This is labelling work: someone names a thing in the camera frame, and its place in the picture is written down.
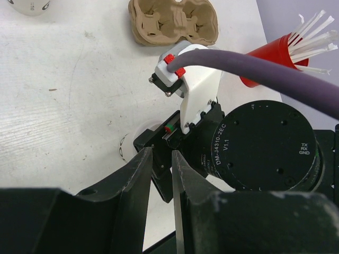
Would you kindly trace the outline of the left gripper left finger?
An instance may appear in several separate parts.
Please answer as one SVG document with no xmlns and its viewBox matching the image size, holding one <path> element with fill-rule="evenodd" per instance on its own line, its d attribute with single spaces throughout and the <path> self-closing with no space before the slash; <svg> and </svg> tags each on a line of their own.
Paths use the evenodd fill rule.
<svg viewBox="0 0 339 254">
<path fill-rule="evenodd" d="M 76 195 L 1 189 L 1 253 L 141 253 L 152 162 L 144 148 Z"/>
</svg>

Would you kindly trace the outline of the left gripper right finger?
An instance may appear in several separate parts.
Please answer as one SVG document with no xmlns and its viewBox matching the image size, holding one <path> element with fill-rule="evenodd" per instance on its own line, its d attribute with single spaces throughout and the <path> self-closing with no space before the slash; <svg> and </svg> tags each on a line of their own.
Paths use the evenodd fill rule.
<svg viewBox="0 0 339 254">
<path fill-rule="evenodd" d="M 172 153 L 178 253 L 338 253 L 338 208 L 319 193 L 223 192 Z"/>
</svg>

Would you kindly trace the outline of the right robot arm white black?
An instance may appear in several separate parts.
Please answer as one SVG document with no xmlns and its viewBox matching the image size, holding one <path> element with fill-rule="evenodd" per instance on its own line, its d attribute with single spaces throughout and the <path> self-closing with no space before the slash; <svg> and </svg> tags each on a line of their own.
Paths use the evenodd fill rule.
<svg viewBox="0 0 339 254">
<path fill-rule="evenodd" d="M 152 180 L 163 201 L 173 198 L 177 150 L 202 177 L 217 177 L 236 191 L 314 191 L 338 203 L 337 130 L 315 130 L 295 108 L 270 100 L 228 114 L 213 102 L 197 123 L 181 123 L 181 115 L 133 140 L 137 151 L 153 150 Z"/>
</svg>

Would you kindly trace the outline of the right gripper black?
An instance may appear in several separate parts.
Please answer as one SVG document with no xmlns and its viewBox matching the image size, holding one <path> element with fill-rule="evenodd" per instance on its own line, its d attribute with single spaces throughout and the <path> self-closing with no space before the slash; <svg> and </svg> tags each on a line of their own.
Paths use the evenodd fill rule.
<svg viewBox="0 0 339 254">
<path fill-rule="evenodd" d="M 220 176 L 215 170 L 211 156 L 213 135 L 225 117 L 221 105 L 213 102 L 208 113 L 202 113 L 198 124 L 191 124 L 188 134 L 180 128 L 180 112 L 176 111 L 156 130 L 146 129 L 134 141 L 138 152 L 145 147 L 153 150 L 152 182 L 162 200 L 169 203 L 173 199 L 172 185 L 172 151 L 179 151 L 188 164 L 201 176 L 206 178 Z"/>
</svg>

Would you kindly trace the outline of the white paper coffee cup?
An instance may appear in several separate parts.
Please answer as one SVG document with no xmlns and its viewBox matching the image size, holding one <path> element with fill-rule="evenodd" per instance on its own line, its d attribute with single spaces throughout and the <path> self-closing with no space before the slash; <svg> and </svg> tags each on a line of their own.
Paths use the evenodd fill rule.
<svg viewBox="0 0 339 254">
<path fill-rule="evenodd" d="M 137 154 L 137 150 L 133 146 L 133 142 L 137 137 L 139 137 L 146 129 L 155 131 L 161 123 L 162 122 L 160 120 L 150 120 L 124 135 L 119 142 L 118 149 L 119 156 L 122 161 L 128 163 Z"/>
</svg>

